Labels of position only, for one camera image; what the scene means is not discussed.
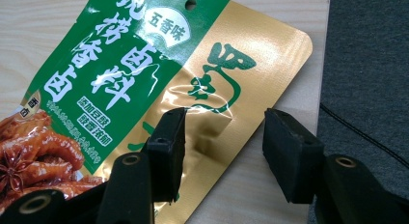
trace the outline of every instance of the foil packet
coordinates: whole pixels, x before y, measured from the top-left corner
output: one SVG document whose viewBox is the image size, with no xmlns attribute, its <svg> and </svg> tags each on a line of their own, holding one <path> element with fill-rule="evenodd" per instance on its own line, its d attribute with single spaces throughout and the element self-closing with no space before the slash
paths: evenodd
<svg viewBox="0 0 409 224">
<path fill-rule="evenodd" d="M 19 112 L 0 124 L 2 133 L 29 124 L 0 137 L 10 151 L 3 164 L 24 151 L 13 147 L 18 138 L 42 132 L 60 141 L 57 152 L 77 145 L 80 163 L 73 153 L 23 156 L 71 168 L 66 179 L 23 178 L 3 190 L 103 182 L 118 156 L 142 149 L 163 113 L 188 107 L 179 199 L 155 205 L 157 223 L 185 222 L 312 50 L 304 32 L 230 0 L 90 0 Z"/>
</svg>

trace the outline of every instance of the crumpled packaging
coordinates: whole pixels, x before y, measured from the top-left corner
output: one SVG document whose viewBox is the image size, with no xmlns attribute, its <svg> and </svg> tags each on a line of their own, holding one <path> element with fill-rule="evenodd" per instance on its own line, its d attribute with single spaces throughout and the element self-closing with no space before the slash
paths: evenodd
<svg viewBox="0 0 409 224">
<path fill-rule="evenodd" d="M 18 115 L 44 111 L 50 129 L 79 144 L 80 177 L 109 179 L 163 113 L 188 107 L 179 199 L 155 206 L 157 223 L 181 223 L 312 49 L 304 32 L 230 0 L 90 0 Z"/>
</svg>

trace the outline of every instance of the printed chinese characters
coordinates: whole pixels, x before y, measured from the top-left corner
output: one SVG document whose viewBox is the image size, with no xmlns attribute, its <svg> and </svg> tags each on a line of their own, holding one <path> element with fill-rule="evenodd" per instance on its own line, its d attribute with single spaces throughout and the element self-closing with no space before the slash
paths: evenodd
<svg viewBox="0 0 409 224">
<path fill-rule="evenodd" d="M 230 44 L 224 45 L 225 51 L 222 54 L 223 46 L 219 42 L 213 45 L 210 55 L 207 61 L 211 65 L 204 65 L 204 75 L 202 78 L 194 77 L 191 80 L 191 85 L 193 90 L 189 91 L 188 94 L 191 97 L 195 97 L 195 100 L 207 100 L 209 95 L 216 93 L 216 89 L 211 85 L 211 71 L 219 73 L 228 83 L 232 85 L 233 95 L 232 98 L 223 106 L 214 108 L 206 104 L 194 104 L 193 106 L 203 107 L 214 113 L 223 113 L 229 107 L 231 107 L 237 99 L 240 97 L 241 87 L 240 85 L 230 76 L 228 76 L 223 69 L 227 70 L 249 70 L 256 66 L 256 62 L 246 54 L 233 48 Z"/>
<path fill-rule="evenodd" d="M 121 59 L 121 63 L 130 69 L 130 73 L 120 71 L 118 66 L 114 66 L 111 70 L 106 70 L 103 75 L 99 75 L 95 81 L 91 82 L 93 94 L 103 86 L 105 93 L 114 96 L 106 106 L 106 110 L 114 106 L 121 98 L 126 102 L 131 101 L 126 91 L 135 83 L 133 76 L 139 75 L 153 62 L 150 53 L 155 52 L 156 49 L 150 44 L 145 45 L 141 50 L 133 47 Z"/>
</svg>

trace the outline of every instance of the table surface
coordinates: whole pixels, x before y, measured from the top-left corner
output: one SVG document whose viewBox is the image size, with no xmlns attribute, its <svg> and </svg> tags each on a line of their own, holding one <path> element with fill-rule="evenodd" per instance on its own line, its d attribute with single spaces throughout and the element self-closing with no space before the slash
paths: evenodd
<svg viewBox="0 0 409 224">
<path fill-rule="evenodd" d="M 88 0 L 0 0 L 0 119 Z M 232 0 L 306 32 L 314 52 L 276 108 L 316 133 L 329 0 Z M 306 223 L 308 206 L 288 204 L 265 162 L 262 125 L 187 223 Z"/>
</svg>

